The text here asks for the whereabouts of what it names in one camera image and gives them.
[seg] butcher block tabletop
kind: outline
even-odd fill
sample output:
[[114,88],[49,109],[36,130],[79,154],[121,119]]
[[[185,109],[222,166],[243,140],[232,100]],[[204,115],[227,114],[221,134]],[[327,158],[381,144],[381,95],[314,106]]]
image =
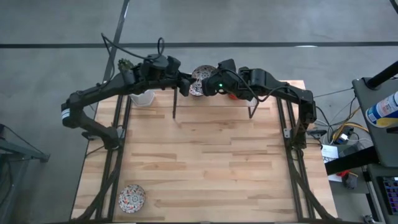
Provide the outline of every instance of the butcher block tabletop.
[[[302,80],[288,82],[305,88]],[[138,212],[125,213],[118,195],[113,221],[297,221],[275,98],[261,103],[249,119],[248,101],[231,100],[226,95],[178,94],[173,119],[173,95],[173,90],[157,90],[152,106],[132,106],[118,193],[137,184],[145,190],[146,201]],[[116,100],[117,96],[99,102],[97,122],[111,125]],[[294,112],[297,118],[297,105]],[[87,152],[102,145],[100,140],[91,141]],[[105,159],[105,149],[85,159],[71,218],[81,215],[98,193]],[[336,217],[320,146],[308,144],[304,161],[311,191]],[[109,192],[103,215],[108,211]],[[302,193],[300,198],[306,214]]]

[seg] decorative plate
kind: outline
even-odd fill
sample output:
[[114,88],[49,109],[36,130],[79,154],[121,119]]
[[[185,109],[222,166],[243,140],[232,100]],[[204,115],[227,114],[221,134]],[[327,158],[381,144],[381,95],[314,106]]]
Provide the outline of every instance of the decorative plate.
[[119,206],[126,213],[138,212],[145,203],[145,191],[141,186],[128,185],[120,192]]
[[190,86],[189,93],[194,96],[202,96],[203,90],[201,89],[201,81],[205,78],[210,77],[212,71],[214,70],[216,70],[216,68],[211,65],[202,65],[197,67],[192,72],[192,78],[196,78],[197,80]]

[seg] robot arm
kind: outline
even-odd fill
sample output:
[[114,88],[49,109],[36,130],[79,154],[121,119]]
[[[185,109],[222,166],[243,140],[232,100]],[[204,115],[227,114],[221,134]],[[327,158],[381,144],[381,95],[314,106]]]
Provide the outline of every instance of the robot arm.
[[241,100],[249,101],[253,98],[262,101],[258,96],[270,95],[298,104],[297,128],[291,130],[291,143],[295,147],[306,148],[305,133],[308,125],[317,120],[312,92],[280,82],[259,68],[243,67],[238,73],[235,71],[233,59],[220,62],[212,76],[202,80],[203,94],[213,96],[217,93],[232,93]]
[[105,149],[120,146],[118,132],[114,127],[105,127],[87,117],[83,108],[114,95],[141,94],[150,89],[179,87],[183,96],[188,96],[189,86],[195,81],[189,74],[179,72],[180,62],[173,57],[160,56],[156,60],[144,60],[134,66],[128,60],[119,61],[120,73],[107,83],[84,91],[72,93],[62,104],[62,124],[69,128],[83,128],[91,135],[100,137]]

